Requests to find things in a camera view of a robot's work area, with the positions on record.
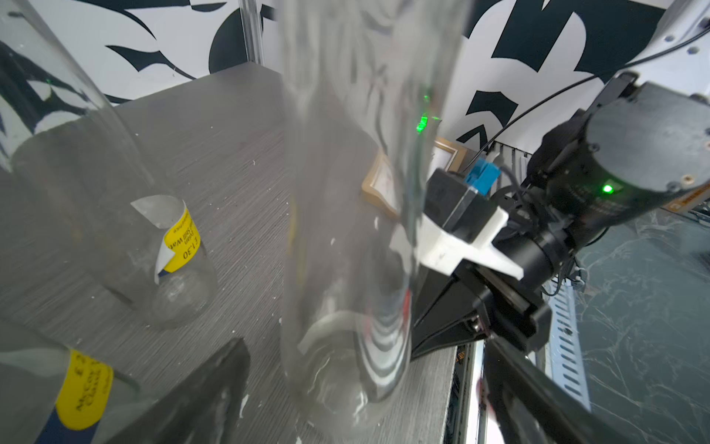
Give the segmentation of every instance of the white debris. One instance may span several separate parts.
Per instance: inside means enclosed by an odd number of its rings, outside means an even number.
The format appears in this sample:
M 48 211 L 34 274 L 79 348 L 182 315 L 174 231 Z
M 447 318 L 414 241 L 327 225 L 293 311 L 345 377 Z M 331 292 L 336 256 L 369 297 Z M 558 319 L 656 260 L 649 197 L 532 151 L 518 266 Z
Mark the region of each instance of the white debris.
M 241 399 L 241 408 L 239 409 L 239 418 L 243 418 L 244 416 L 242 413 L 244 412 L 244 406 L 246 405 L 246 401 L 249 399 L 249 395 L 244 395 L 244 397 Z

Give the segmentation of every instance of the gray table surface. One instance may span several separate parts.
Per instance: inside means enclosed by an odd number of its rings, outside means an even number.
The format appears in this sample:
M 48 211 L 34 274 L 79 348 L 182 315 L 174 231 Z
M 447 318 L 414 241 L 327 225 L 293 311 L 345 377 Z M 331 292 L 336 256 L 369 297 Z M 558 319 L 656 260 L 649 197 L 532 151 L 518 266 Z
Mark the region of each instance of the gray table surface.
M 280 76 L 247 63 L 116 110 L 187 202 L 219 277 L 212 306 L 175 330 L 147 328 L 92 280 L 0 173 L 0 318 L 131 375 L 156 396 L 230 337 L 251 353 L 238 443 L 332 442 L 289 399 L 279 357 L 289 181 Z M 440 443 L 454 350 L 414 362 L 391 412 L 359 443 Z

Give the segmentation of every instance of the black cable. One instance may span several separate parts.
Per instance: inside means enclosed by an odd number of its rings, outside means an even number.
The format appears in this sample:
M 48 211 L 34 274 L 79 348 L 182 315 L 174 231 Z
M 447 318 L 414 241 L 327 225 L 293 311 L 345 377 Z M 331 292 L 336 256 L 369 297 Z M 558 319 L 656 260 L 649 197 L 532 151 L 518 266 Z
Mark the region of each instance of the black cable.
M 513 186 L 515 189 L 515 194 L 518 196 L 518 199 L 520 201 L 520 204 L 523 206 L 525 211 L 528 212 L 528 216 L 530 217 L 530 221 L 533 220 L 533 217 L 535 216 L 536 213 L 533 213 L 532 208 L 528 205 L 528 202 L 523 200 L 523 189 L 520 187 L 520 183 L 518 183 L 518 178 L 513 174 L 513 172 L 508 168 L 507 165 L 501 165 L 498 167 L 498 169 L 501 170 L 502 173 L 504 173 L 506 176 L 508 176 L 508 179 L 510 180 L 510 184 Z
M 601 232 L 599 236 L 597 236 L 593 241 L 589 242 L 585 247 L 589 247 L 590 245 L 594 245 L 595 243 L 601 241 L 601 238 L 604 237 L 606 232 L 609 231 L 609 227 L 605 228 L 604 231 Z
M 513 187 L 512 185 L 508 185 L 508 186 L 499 188 L 498 191 L 496 191 L 496 192 L 491 196 L 491 200 L 494 201 L 494 202 L 498 202 L 498 199 L 501 199 L 501 198 L 502 198 L 501 196 L 504 196 L 504 195 L 508 194 L 509 192 L 514 191 L 514 190 L 515 190 L 515 187 Z
M 559 271 L 557 272 L 557 288 L 555 289 L 554 293 L 548 293 L 545 290 L 545 287 L 540 287 L 540 290 L 542 292 L 550 297 L 556 296 L 559 293 L 560 288 L 562 287 L 562 281 L 567 279 L 569 272 L 572 271 L 572 267 L 574 267 L 574 260 L 575 258 L 572 257 L 568 259 L 560 268 Z
M 705 28 L 705 29 L 704 29 L 700 34 L 698 34 L 697 36 L 691 37 L 691 38 L 689 38 L 688 40 L 686 40 L 686 41 L 684 41 L 684 42 L 678 43 L 676 46 L 672 46 L 672 47 L 670 47 L 670 48 L 668 48 L 668 49 L 665 49 L 665 50 L 663 50 L 663 51 L 660 51 L 660 52 L 658 52 L 658 53 L 656 53 L 656 54 L 652 54 L 652 55 L 649 55 L 648 57 L 644 57 L 644 58 L 642 58 L 642 59 L 636 60 L 635 62 L 626 63 L 625 65 L 622 65 L 622 66 L 620 66 L 620 67 L 617 67 L 617 68 L 615 68 L 615 69 L 613 69 L 613 70 L 608 70 L 608 71 L 601 72 L 599 75 L 613 74 L 613 73 L 615 73 L 615 72 L 618 72 L 618 71 L 621 71 L 621 70 L 625 70 L 626 68 L 630 68 L 630 67 L 632 67 L 632 66 L 640 65 L 641 63 L 650 62 L 651 60 L 654 60 L 654 59 L 657 59 L 657 58 L 659 58 L 659 57 L 662 57 L 663 55 L 666 55 L 666 54 L 668 54 L 668 53 L 672 53 L 672 52 L 675 51 L 675 50 L 679 50 L 680 48 L 683 48 L 684 46 L 689 45 L 690 43 L 693 43 L 694 41 L 698 40 L 699 38 L 701 38 L 702 36 L 704 36 L 704 35 L 707 34 L 708 32 L 710 32 L 710 26 L 707 27 L 707 28 Z M 562 88 L 560 91 L 555 92 L 554 94 L 551 94 L 551 95 L 547 96 L 547 97 L 544 98 L 543 100 L 539 101 L 538 103 L 532 105 L 530 108 L 526 109 L 521 115 L 517 116 L 516 118 L 514 118 L 513 120 L 511 120 L 510 122 L 508 122 L 500 131 L 498 131 L 498 132 L 496 133 L 495 136 L 493 136 L 489 141 L 487 141 L 486 144 L 483 145 L 483 146 L 481 147 L 481 149 L 479 149 L 479 152 L 476 153 L 476 155 L 474 156 L 474 158 L 471 159 L 470 162 L 468 162 L 468 164 L 466 165 L 466 167 L 465 167 L 463 170 L 461 170 L 461 174 L 464 174 L 464 175 L 465 175 L 466 170 L 468 170 L 468 169 L 471 167 L 471 165 L 474 164 L 474 162 L 476 161 L 476 159 L 479 158 L 479 156 L 481 155 L 481 153 L 483 153 L 483 152 L 486 150 L 486 148 L 488 148 L 488 147 L 503 133 L 503 131 L 505 131 L 506 129 L 510 128 L 510 126 L 511 126 L 512 124 L 516 123 L 518 120 L 520 120 L 520 119 L 522 119 L 523 117 L 527 116 L 529 113 L 531 113 L 533 110 L 537 109 L 537 108 L 540 107 L 541 105 L 544 105 L 545 103 L 548 103 L 550 100 L 552 100 L 552 99 L 554 99 L 555 97 L 559 96 L 559 95 L 562 94 L 563 92 L 567 92 L 567 91 L 571 90 L 571 89 L 574 88 L 574 87 L 578 87 L 578 86 L 582 85 L 583 83 L 587 83 L 589 80 L 594 80 L 594 79 L 596 79 L 597 77 L 599 77 L 599 75 L 590 75 L 589 77 L 585 77 L 584 79 L 582 79 L 582 80 L 580 80 L 580 81 L 578 81 L 578 82 L 575 82 L 575 83 L 573 83 L 573 84 L 571 84 L 571 85 L 569 85 L 569 86 L 567 86 L 567 87 L 564 87 L 564 88 Z

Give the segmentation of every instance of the marble floor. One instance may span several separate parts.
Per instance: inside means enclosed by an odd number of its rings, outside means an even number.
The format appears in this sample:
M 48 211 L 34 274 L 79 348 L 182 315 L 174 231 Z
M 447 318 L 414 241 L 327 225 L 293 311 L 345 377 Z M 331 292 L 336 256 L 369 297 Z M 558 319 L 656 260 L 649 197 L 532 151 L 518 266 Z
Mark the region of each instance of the marble floor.
M 710 229 L 656 210 L 577 258 L 592 411 L 637 443 L 710 443 Z

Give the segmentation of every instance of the screw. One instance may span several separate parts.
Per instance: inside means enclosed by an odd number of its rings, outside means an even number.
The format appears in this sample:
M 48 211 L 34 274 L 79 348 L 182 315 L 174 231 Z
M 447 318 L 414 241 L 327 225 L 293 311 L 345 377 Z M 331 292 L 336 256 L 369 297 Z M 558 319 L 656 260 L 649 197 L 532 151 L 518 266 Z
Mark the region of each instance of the screw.
M 678 182 L 669 182 L 669 183 L 666 185 L 666 188 L 667 188 L 668 191 L 670 191 L 671 193 L 677 193 L 677 192 L 680 191 L 681 186 L 680 186 L 680 184 L 679 184 Z

